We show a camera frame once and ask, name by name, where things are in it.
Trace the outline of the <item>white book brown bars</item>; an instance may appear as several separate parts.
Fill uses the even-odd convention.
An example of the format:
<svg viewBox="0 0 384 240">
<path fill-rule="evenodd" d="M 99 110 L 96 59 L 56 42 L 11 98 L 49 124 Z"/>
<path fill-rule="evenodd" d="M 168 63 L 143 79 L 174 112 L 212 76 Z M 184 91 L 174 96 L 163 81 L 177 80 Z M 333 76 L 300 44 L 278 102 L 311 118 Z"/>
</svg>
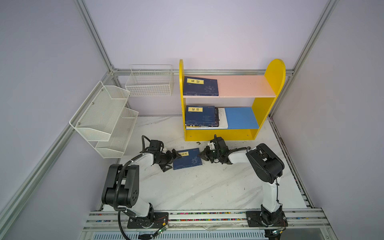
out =
<svg viewBox="0 0 384 240">
<path fill-rule="evenodd" d="M 228 129 L 229 124 L 225 108 L 216 108 L 216 123 L 213 126 L 186 126 L 187 130 Z"/>
</svg>

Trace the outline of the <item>navy book yellow label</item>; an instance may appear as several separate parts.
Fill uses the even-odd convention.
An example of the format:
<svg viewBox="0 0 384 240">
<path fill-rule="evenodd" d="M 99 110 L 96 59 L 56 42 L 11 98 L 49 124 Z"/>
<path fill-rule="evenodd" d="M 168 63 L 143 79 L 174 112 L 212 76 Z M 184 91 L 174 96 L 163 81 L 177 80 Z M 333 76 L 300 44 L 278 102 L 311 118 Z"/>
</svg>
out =
<svg viewBox="0 0 384 240">
<path fill-rule="evenodd" d="M 215 106 L 187 106 L 185 114 L 187 126 L 213 126 L 216 124 Z"/>
</svg>

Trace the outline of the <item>navy bagua book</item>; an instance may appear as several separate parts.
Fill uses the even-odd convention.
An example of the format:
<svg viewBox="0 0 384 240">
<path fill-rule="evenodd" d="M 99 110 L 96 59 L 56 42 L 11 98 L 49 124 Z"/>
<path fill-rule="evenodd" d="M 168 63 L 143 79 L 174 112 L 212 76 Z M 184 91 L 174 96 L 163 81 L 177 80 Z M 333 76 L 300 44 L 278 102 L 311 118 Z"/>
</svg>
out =
<svg viewBox="0 0 384 240">
<path fill-rule="evenodd" d="M 214 79 L 185 76 L 183 95 L 218 97 L 218 81 Z"/>
</svg>

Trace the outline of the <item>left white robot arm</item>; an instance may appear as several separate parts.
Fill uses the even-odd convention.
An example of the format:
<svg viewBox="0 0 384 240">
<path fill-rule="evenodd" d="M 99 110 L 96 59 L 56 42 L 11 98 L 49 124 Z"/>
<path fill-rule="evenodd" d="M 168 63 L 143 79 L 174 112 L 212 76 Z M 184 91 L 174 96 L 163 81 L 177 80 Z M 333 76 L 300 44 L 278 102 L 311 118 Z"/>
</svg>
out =
<svg viewBox="0 0 384 240">
<path fill-rule="evenodd" d="M 151 165 L 158 165 L 163 172 L 171 170 L 175 160 L 182 157 L 176 150 L 165 150 L 162 141 L 151 140 L 142 136 L 142 150 L 125 164 L 112 164 L 102 192 L 102 204 L 109 205 L 117 212 L 133 218 L 147 218 L 153 207 L 142 200 L 140 194 L 141 160 L 149 160 Z"/>
</svg>

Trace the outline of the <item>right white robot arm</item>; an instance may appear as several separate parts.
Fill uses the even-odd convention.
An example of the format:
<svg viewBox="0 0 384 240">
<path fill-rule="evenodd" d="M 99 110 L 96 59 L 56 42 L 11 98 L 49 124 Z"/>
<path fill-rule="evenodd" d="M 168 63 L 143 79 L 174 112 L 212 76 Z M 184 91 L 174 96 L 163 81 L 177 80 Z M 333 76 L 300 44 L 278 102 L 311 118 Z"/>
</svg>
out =
<svg viewBox="0 0 384 240">
<path fill-rule="evenodd" d="M 283 161 L 264 143 L 255 148 L 241 147 L 229 149 L 224 139 L 215 136 L 198 156 L 210 163 L 234 165 L 249 163 L 257 177 L 263 182 L 263 201 L 258 217 L 250 221 L 264 227 L 272 227 L 283 222 L 283 205 L 279 201 L 279 181 L 285 165 Z"/>
</svg>

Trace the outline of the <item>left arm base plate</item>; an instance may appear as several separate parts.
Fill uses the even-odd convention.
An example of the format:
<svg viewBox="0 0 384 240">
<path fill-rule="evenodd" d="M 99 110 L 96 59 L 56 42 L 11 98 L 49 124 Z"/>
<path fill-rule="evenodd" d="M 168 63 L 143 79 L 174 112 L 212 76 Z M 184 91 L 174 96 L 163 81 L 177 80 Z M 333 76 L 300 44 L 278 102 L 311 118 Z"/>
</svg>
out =
<svg viewBox="0 0 384 240">
<path fill-rule="evenodd" d="M 149 213 L 147 217 L 129 218 L 128 229 L 160 229 L 169 221 L 169 213 L 154 212 Z"/>
</svg>

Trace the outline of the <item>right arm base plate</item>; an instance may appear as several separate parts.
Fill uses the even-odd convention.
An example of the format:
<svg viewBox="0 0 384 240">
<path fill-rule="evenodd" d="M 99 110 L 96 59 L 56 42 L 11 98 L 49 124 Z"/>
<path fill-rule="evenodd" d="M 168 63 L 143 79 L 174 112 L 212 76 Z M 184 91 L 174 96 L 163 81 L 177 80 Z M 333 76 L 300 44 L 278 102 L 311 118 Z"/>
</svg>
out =
<svg viewBox="0 0 384 240">
<path fill-rule="evenodd" d="M 287 227 L 288 222 L 285 213 L 277 210 L 273 213 L 268 211 L 247 211 L 246 219 L 249 227 Z"/>
</svg>

